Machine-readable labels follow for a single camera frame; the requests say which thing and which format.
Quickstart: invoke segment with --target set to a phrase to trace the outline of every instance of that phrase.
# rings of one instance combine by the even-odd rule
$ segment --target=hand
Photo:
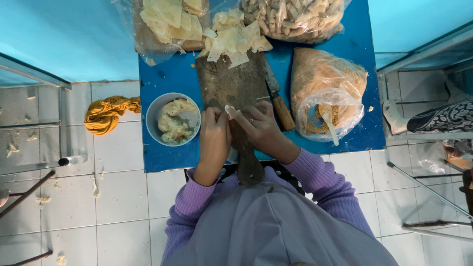
[[[228,115],[216,107],[209,107],[201,115],[201,156],[197,163],[194,181],[211,186],[230,153],[231,144]]]
[[[300,148],[290,139],[284,136],[276,123],[272,104],[260,101],[256,106],[266,108],[265,114],[255,107],[244,110],[249,113],[250,120],[234,109],[230,109],[230,115],[248,134],[248,139],[258,150],[277,158],[283,164],[292,163],[300,153]]]

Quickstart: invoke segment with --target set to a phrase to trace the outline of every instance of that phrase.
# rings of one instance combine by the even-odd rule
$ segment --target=wooden knife handle
[[[292,119],[292,115],[282,97],[278,95],[273,98],[272,105],[274,106],[274,109],[276,109],[276,113],[279,117],[279,121],[284,127],[284,131],[294,129],[296,124],[294,123],[294,119]]]

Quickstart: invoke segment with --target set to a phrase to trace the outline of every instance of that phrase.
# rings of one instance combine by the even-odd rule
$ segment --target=patterned fabric
[[[473,131],[473,99],[418,114],[409,120],[407,130],[414,133]]]

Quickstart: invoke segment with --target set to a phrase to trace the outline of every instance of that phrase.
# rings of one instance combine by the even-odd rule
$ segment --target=dough
[[[164,143],[178,145],[188,140],[194,134],[190,130],[189,124],[179,117],[184,112],[198,114],[196,106],[184,99],[176,99],[166,104],[161,110],[161,116],[158,119],[158,128],[163,132],[161,140]]]

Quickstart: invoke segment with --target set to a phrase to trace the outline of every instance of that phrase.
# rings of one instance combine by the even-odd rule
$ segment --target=foot
[[[390,125],[391,133],[393,135],[401,134],[407,131],[407,122],[409,121],[409,118],[403,118],[394,102],[386,100],[383,103],[383,115]]]

